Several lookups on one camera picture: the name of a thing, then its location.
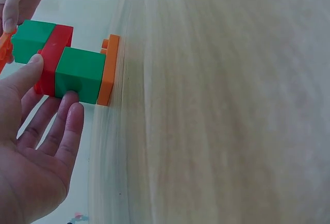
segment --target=plastic block structure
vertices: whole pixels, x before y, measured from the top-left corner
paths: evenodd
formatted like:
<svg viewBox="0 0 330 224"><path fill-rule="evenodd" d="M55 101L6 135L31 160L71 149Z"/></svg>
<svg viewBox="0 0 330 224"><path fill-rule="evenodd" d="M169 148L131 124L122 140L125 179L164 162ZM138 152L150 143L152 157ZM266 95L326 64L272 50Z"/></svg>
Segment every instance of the plastic block structure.
<svg viewBox="0 0 330 224"><path fill-rule="evenodd" d="M56 24L26 20L11 38L15 62L26 64L42 50Z"/></svg>
<svg viewBox="0 0 330 224"><path fill-rule="evenodd" d="M66 47L55 72L55 96L75 91L81 102L96 104L106 56Z"/></svg>
<svg viewBox="0 0 330 224"><path fill-rule="evenodd" d="M56 25L39 54L44 59L44 68L39 82L35 85L36 93L55 96L55 71L64 48L71 46L73 27Z"/></svg>
<svg viewBox="0 0 330 224"><path fill-rule="evenodd" d="M120 37L110 35L95 53L71 48L72 36L73 27L26 20L17 32L1 36L0 72L12 55L15 62L26 64L39 53L44 68L36 93L62 98L75 91L80 102L108 106Z"/></svg>
<svg viewBox="0 0 330 224"><path fill-rule="evenodd" d="M13 34L16 33L16 29L12 33L3 33L0 37L0 73L7 62L11 60L13 45L10 41Z"/></svg>
<svg viewBox="0 0 330 224"><path fill-rule="evenodd" d="M98 105L107 106L110 101L112 88L114 85L114 74L116 72L117 52L119 36L110 35L109 40L105 39L102 43L101 54L106 54L102 83L98 93Z"/></svg>

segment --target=orange block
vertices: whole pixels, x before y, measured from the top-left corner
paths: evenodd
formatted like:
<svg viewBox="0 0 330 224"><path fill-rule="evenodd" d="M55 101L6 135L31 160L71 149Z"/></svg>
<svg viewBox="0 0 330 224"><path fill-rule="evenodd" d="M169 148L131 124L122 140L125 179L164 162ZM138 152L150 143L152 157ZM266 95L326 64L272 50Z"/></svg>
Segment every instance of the orange block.
<svg viewBox="0 0 330 224"><path fill-rule="evenodd" d="M12 56L12 43L10 41L12 35L16 33L16 29L12 33L3 33L0 37L0 73L7 62L10 62Z"/></svg>
<svg viewBox="0 0 330 224"><path fill-rule="evenodd" d="M105 53L106 59L104 63L103 76L100 91L98 93L97 104L108 106L110 96L114 84L114 74L116 72L117 52L119 46L119 36L110 35L109 40L102 43L101 53Z"/></svg>

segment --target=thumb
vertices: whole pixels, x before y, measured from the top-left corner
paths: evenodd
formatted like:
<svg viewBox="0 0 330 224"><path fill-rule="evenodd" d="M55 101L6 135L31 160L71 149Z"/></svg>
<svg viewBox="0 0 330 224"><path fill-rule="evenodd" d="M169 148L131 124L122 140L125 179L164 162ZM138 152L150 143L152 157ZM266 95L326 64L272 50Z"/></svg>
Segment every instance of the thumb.
<svg viewBox="0 0 330 224"><path fill-rule="evenodd" d="M2 80L5 87L13 89L22 98L40 79L43 70L41 55L33 55L29 63Z"/></svg>
<svg viewBox="0 0 330 224"><path fill-rule="evenodd" d="M6 0L3 8L3 28L4 32L11 33L15 30L19 19L20 0Z"/></svg>

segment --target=fingernail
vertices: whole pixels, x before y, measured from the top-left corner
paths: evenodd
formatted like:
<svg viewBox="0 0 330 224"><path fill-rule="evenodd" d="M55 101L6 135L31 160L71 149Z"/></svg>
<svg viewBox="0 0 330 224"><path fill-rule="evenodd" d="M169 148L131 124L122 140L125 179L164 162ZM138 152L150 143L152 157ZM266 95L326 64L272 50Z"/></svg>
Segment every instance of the fingernail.
<svg viewBox="0 0 330 224"><path fill-rule="evenodd" d="M39 54L33 55L33 57L30 59L29 63L38 63L42 60L42 56Z"/></svg>
<svg viewBox="0 0 330 224"><path fill-rule="evenodd" d="M14 31L14 19L8 19L6 22L5 22L5 27L4 27L4 32L6 33L11 33Z"/></svg>

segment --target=green block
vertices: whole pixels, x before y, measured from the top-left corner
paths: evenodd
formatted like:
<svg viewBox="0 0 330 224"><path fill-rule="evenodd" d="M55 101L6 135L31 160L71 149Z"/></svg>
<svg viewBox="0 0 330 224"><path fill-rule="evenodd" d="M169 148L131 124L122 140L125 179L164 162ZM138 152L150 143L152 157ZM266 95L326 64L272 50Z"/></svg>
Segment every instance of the green block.
<svg viewBox="0 0 330 224"><path fill-rule="evenodd" d="M55 96L75 91L81 102L96 104L105 55L66 47L55 72Z"/></svg>
<svg viewBox="0 0 330 224"><path fill-rule="evenodd" d="M56 24L25 20L12 36L15 62L27 64L31 57L43 49Z"/></svg>

